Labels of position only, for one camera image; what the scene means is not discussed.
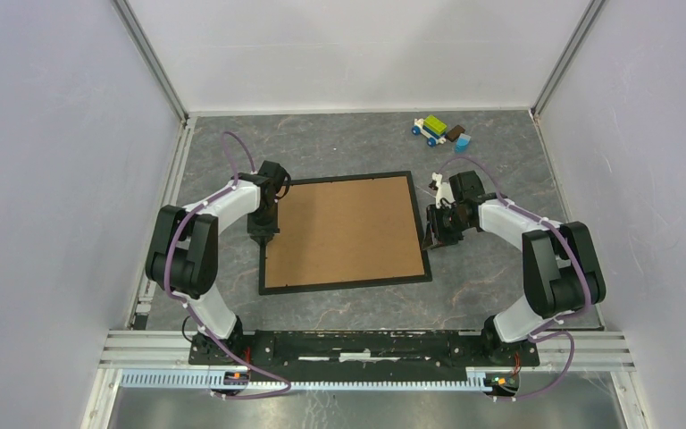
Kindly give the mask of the toy brick car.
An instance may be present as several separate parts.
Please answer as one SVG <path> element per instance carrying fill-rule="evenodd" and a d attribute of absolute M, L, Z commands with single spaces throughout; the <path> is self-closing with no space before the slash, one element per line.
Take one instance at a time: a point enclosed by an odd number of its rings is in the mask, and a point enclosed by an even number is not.
<path fill-rule="evenodd" d="M 447 142 L 448 126 L 434 115 L 425 118 L 416 118 L 412 126 L 415 136 L 423 136 L 429 147 L 436 147 Z"/>

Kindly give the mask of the brown toy brick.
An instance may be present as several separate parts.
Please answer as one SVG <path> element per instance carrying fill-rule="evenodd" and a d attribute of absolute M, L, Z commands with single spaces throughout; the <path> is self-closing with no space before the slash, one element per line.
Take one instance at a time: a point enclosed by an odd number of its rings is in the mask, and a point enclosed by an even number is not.
<path fill-rule="evenodd" d="M 463 133 L 465 133 L 465 128 L 461 125 L 456 125 L 448 130 L 444 137 L 447 141 L 456 142 Z"/>

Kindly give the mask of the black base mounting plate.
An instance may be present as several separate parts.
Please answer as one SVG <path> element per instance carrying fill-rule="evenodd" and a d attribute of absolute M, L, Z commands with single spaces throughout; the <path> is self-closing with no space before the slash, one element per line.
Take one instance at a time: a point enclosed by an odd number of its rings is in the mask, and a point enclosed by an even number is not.
<path fill-rule="evenodd" d="M 226 366 L 230 381 L 240 379 L 238 366 L 249 364 L 252 382 L 292 384 L 453 382 L 465 380 L 468 368 L 500 372 L 540 364 L 531 342 L 501 343 L 477 331 L 256 331 L 226 346 L 196 333 L 188 362 Z"/>

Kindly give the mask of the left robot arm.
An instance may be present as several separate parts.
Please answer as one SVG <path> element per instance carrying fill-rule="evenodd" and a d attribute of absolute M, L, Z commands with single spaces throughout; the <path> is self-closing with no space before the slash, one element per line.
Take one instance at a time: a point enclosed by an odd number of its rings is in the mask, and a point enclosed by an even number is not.
<path fill-rule="evenodd" d="M 211 352 L 223 364 L 245 352 L 242 323 L 214 286 L 220 235 L 247 219 L 249 238 L 268 244 L 279 228 L 279 201 L 291 178 L 278 163 L 265 161 L 257 172 L 241 172 L 212 195 L 185 206 L 164 206 L 157 215 L 146 255 L 145 274 L 178 301 L 210 339 Z"/>

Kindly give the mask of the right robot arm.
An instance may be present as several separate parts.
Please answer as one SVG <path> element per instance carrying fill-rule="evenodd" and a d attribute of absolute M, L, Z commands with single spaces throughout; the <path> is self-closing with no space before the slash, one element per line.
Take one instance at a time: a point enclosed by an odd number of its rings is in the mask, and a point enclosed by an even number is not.
<path fill-rule="evenodd" d="M 491 233 L 522 254 L 523 295 L 487 319 L 480 351 L 502 365 L 516 346 L 534 342 L 552 324 L 589 310 L 606 295 L 606 286 L 588 227 L 534 214 L 500 192 L 484 189 L 474 171 L 445 180 L 437 172 L 426 208 L 425 250 L 453 246 L 468 230 Z"/>

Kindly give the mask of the aluminium rail frame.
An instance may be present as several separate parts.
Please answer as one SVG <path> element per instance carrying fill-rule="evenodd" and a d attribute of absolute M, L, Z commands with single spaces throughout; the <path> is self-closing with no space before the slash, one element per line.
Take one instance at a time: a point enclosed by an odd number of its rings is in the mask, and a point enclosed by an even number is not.
<path fill-rule="evenodd" d="M 448 382 L 349 382 L 349 383 L 278 383 L 252 382 L 248 369 L 238 366 L 240 379 L 230 381 L 226 366 L 192 366 L 188 362 L 186 338 L 174 331 L 149 331 L 145 325 L 150 315 L 149 304 L 155 295 L 154 285 L 141 280 L 128 326 L 107 335 L 98 365 L 93 391 L 88 400 L 82 426 L 108 428 L 113 422 L 116 400 L 122 389 L 193 390 L 222 400 L 228 397 L 249 399 L 269 392 L 273 397 L 300 400 L 311 394 L 328 393 L 331 397 L 358 397 L 366 392 L 382 394 L 454 394 L 472 400 L 482 399 L 493 408 L 500 405 L 487 381 L 502 371 L 468 368 L 463 381 Z M 621 332 L 579 330 L 545 332 L 539 343 L 540 364 L 522 367 L 523 374 L 545 375 L 550 384 L 535 391 L 537 398 L 549 398 L 562 406 L 563 413 L 574 417 L 579 428 L 601 428 L 600 417 L 588 417 L 587 405 L 592 397 L 580 397 L 573 391 L 573 381 L 582 379 L 592 385 L 596 378 L 606 377 L 610 384 L 605 393 L 612 400 L 611 409 L 624 428 L 647 428 L 650 425 L 640 394 L 632 354 Z"/>

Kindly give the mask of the blue toy brick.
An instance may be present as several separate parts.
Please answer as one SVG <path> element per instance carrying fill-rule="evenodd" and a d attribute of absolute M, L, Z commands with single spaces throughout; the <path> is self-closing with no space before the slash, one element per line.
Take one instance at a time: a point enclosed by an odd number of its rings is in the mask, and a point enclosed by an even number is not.
<path fill-rule="evenodd" d="M 468 147 L 470 146 L 472 141 L 472 138 L 470 135 L 465 134 L 465 133 L 460 133 L 458 137 L 456 138 L 455 145 L 454 145 L 454 151 L 457 154 L 464 153 L 468 150 Z"/>

